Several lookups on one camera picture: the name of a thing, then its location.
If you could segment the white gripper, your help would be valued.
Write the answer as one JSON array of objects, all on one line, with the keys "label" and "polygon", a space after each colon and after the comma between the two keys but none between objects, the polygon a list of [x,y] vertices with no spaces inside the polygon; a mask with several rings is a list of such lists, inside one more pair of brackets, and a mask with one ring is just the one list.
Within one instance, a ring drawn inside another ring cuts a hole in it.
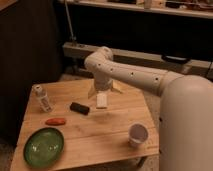
[{"label": "white gripper", "polygon": [[117,84],[116,82],[113,82],[113,80],[104,73],[94,74],[94,86],[91,86],[88,92],[88,99],[96,95],[97,91],[107,91],[111,87],[113,92],[122,93],[120,85]]}]

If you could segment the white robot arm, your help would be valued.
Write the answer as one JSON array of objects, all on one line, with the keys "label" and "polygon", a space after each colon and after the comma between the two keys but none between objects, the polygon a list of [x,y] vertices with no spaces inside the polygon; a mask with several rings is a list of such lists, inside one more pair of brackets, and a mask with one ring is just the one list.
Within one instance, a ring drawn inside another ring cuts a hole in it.
[{"label": "white robot arm", "polygon": [[197,75],[117,63],[103,46],[86,57],[97,91],[114,79],[161,97],[159,171],[213,171],[213,83]]}]

